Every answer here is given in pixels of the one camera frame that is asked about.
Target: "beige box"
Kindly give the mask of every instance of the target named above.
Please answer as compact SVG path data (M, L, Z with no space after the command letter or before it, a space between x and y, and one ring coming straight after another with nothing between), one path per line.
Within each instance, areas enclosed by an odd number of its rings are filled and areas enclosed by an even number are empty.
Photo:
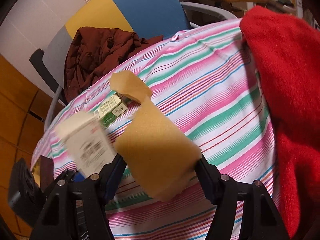
M99 173L116 156L94 114L80 111L58 124L55 132L86 178Z
M128 109L124 97L120 97L117 93L105 99L94 114L98 116L104 128L112 124L120 115Z

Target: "red sweater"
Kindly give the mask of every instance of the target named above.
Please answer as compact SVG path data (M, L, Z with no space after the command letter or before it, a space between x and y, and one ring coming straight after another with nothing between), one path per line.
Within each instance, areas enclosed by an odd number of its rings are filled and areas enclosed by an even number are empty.
M260 6L240 23L261 76L276 137L280 213L290 237L320 203L320 32Z

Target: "black object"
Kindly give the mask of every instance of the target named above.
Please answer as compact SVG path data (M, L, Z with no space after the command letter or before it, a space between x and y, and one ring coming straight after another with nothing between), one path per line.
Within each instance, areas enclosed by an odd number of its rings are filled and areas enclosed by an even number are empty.
M42 77L44 82L48 85L48 87L55 93L57 88L59 87L59 84L51 75L51 73L46 68L46 66L44 65L42 61L43 55L44 55L44 51L42 49L37 49L34 53L32 53L29 61L33 65L35 70L38 72L38 74ZM59 95L59 99L65 105L68 104L66 97L64 95L64 90L62 90L61 94Z
M117 154L99 174L81 182L73 182L73 171L63 171L43 193L47 200L42 210L34 210L38 219L30 240L76 240L84 235L86 240L114 240L104 205L114 197L125 167L125 161ZM206 198L217 205L206 240L230 239L240 200L244 201L240 240L289 240L281 216L261 181L236 182L220 174L203 155L195 170ZM15 188L12 183L17 180L10 181L10 188ZM76 200L82 200L83 207L77 208ZM28 222L23 208L14 211Z
M45 195L35 183L23 158L13 165L9 185L10 208L33 227L45 203Z
M292 7L294 8L294 4L292 2L290 2L289 0L274 0L275 2L278 2L282 5L286 5L288 7Z
M1 240L17 240L14 234L11 232L7 224L4 222L0 214L0 239Z

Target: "pink and green stripes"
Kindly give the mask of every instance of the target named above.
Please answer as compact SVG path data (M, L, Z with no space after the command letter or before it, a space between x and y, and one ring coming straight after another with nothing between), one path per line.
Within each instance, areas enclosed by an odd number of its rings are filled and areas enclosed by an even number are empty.
M190 31L144 50L114 71L131 70L153 91L151 100L221 173L251 183L260 179L278 203L274 136L268 107L259 87L254 60L242 45L239 20ZM54 160L54 174L76 164L53 132L54 126L80 111L94 111L112 93L111 73L74 99L39 141L40 154ZM134 102L106 134L121 135L138 109ZM239 235L243 203L237 206L232 239ZM215 212L194 178L169 202L151 199L126 169L106 214L115 239L205 239Z

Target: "dark red cloth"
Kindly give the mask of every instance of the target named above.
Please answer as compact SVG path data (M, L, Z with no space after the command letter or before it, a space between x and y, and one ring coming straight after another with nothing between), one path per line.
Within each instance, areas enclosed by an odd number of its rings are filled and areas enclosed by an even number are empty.
M104 75L163 36L139 39L135 32L82 27L70 45L65 62L64 92L68 102Z
M276 139L280 213L290 237L320 203L320 32L260 6L240 23L261 76Z

